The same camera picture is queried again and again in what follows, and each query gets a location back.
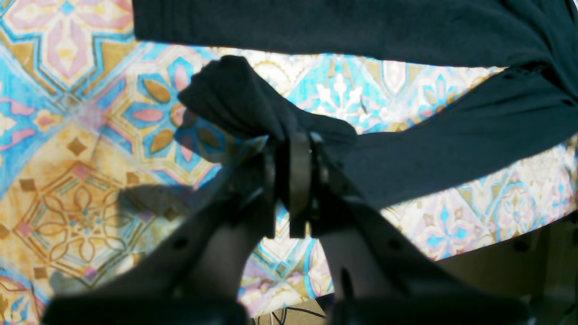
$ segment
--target dark fabric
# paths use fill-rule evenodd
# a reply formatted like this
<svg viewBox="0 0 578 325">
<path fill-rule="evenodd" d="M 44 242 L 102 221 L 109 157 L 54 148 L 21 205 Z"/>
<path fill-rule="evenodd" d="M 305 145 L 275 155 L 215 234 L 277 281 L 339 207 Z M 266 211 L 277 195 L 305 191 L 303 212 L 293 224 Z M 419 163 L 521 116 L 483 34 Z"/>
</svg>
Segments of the dark fabric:
<svg viewBox="0 0 578 325">
<path fill-rule="evenodd" d="M 511 66 L 426 122 L 361 135 L 354 145 L 349 126 L 296 110 L 241 58 L 211 63 L 181 94 L 186 107 L 240 137 L 318 131 L 377 208 L 484 176 L 578 130 L 571 0 L 135 0 L 134 7 L 141 39 Z"/>
</svg>

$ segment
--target colorful tile pattern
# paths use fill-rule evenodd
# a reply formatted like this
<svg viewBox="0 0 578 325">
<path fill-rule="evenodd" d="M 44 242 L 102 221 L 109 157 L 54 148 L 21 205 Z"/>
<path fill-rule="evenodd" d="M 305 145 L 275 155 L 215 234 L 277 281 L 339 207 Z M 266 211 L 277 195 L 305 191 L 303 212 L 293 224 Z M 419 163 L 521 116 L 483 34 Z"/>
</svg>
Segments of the colorful tile pattern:
<svg viewBox="0 0 578 325">
<path fill-rule="evenodd" d="M 226 54 L 360 134 L 405 130 L 501 70 L 136 42 L 129 0 L 0 1 L 0 321 L 37 324 L 52 295 L 130 269 L 206 198 L 247 146 L 176 96 Z M 577 146 L 382 214 L 435 260 L 518 236 L 576 208 Z M 246 265 L 252 315 L 333 291 L 317 240 L 290 239 L 285 213 L 276 235 Z"/>
</svg>

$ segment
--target black sweater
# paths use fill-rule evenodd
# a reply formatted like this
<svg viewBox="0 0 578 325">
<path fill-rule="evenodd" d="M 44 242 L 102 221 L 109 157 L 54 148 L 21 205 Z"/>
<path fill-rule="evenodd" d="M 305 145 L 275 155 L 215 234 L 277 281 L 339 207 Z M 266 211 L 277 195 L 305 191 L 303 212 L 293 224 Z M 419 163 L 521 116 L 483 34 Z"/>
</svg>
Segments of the black sweater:
<svg viewBox="0 0 578 325">
<path fill-rule="evenodd" d="M 459 185 L 578 131 L 572 0 L 134 0 L 139 39 L 431 65 L 511 67 L 404 132 L 354 136 L 300 111 L 242 58 L 193 77 L 180 99 L 241 137 L 317 131 L 382 208 Z"/>
</svg>

